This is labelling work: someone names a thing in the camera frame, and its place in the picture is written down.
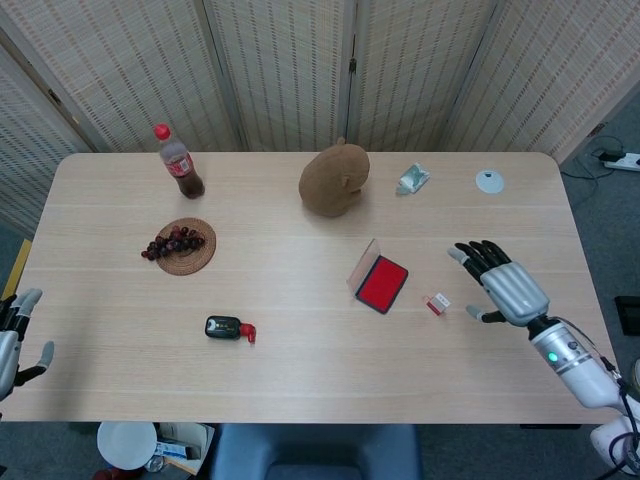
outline white disc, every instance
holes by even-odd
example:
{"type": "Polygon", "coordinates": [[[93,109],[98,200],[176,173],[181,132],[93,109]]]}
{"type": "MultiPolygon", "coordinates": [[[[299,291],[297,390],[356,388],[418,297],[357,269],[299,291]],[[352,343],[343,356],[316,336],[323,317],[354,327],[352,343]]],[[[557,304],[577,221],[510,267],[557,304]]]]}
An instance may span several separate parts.
{"type": "Polygon", "coordinates": [[[98,428],[98,450],[111,465],[135,470],[156,451],[158,436],[151,422],[102,422],[98,428]]]}
{"type": "Polygon", "coordinates": [[[476,175],[476,185],[484,193],[500,193],[504,189],[504,179],[495,170],[482,170],[476,175]]]}

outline woven placemat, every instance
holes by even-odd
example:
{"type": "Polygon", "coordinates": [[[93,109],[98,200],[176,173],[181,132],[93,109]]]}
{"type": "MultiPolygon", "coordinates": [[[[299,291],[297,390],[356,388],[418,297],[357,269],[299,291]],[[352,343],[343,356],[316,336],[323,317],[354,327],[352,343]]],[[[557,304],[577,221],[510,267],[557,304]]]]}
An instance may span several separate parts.
{"type": "Polygon", "coordinates": [[[161,269],[171,275],[190,275],[203,268],[213,257],[216,251],[216,232],[204,220],[186,217],[174,220],[160,230],[158,235],[167,238],[174,225],[196,230],[204,238],[204,245],[198,250],[171,252],[171,255],[159,258],[157,263],[161,269]]]}

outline robotic arm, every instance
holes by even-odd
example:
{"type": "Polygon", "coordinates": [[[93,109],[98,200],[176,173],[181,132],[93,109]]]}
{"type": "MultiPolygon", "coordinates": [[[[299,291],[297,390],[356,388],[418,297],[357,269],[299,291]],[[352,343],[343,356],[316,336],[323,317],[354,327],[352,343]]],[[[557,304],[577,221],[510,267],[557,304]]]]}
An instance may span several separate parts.
{"type": "Polygon", "coordinates": [[[640,475],[640,450],[636,423],[640,403],[627,395],[628,386],[615,366],[573,324],[548,317],[549,298],[529,273],[512,261],[495,243],[483,240],[456,243],[448,253],[485,289],[498,310],[486,313],[469,305],[467,312],[484,323],[508,322],[526,327],[529,341],[587,408],[610,407],[621,416],[591,432],[591,443],[613,469],[640,475]],[[598,353],[604,368],[575,338],[567,326],[581,333],[598,353]]]}
{"type": "Polygon", "coordinates": [[[29,380],[47,371],[53,360],[53,342],[45,343],[40,361],[19,371],[18,361],[31,312],[42,296],[42,290],[31,288],[16,298],[0,302],[0,402],[29,380]]]}

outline red cap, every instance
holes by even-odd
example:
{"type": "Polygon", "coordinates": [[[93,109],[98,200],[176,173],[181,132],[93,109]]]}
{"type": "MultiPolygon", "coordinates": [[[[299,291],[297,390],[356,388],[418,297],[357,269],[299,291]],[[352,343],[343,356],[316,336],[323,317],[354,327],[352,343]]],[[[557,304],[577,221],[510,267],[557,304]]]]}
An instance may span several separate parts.
{"type": "Polygon", "coordinates": [[[158,140],[166,140],[171,136],[171,130],[169,129],[169,125],[166,123],[159,123],[153,127],[153,133],[156,134],[156,138],[158,140]]]}
{"type": "Polygon", "coordinates": [[[240,324],[240,336],[247,337],[249,343],[256,343],[256,327],[250,323],[240,324]]]}

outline bottle label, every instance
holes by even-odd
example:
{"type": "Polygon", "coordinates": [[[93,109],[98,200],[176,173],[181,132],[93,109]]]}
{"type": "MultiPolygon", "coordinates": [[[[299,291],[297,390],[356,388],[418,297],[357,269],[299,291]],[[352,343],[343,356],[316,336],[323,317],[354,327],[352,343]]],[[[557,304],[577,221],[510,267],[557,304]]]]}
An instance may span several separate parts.
{"type": "Polygon", "coordinates": [[[166,167],[174,177],[184,177],[193,171],[193,160],[191,160],[191,155],[188,153],[186,155],[176,155],[171,157],[166,167]]]}

